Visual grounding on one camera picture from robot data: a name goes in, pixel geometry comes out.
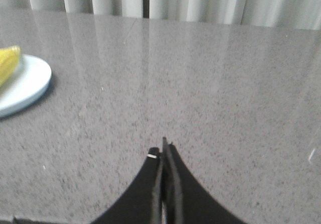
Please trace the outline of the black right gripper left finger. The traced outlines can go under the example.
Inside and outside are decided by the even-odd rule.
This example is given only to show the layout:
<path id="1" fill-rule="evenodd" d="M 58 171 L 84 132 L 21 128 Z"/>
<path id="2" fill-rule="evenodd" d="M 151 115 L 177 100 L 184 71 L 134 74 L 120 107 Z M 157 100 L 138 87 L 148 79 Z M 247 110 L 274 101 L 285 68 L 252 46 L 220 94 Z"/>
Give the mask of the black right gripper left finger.
<path id="1" fill-rule="evenodd" d="M 161 223 L 162 170 L 159 148 L 152 147 L 126 191 L 93 223 Z"/>

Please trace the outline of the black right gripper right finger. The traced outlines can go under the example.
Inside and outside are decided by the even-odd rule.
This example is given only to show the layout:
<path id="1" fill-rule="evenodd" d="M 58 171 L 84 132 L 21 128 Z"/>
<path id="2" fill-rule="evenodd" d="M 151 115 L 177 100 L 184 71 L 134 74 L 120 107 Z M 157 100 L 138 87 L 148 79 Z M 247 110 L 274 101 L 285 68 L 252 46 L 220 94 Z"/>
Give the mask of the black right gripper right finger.
<path id="1" fill-rule="evenodd" d="M 165 137 L 162 178 L 166 223 L 244 223 L 202 187 Z"/>

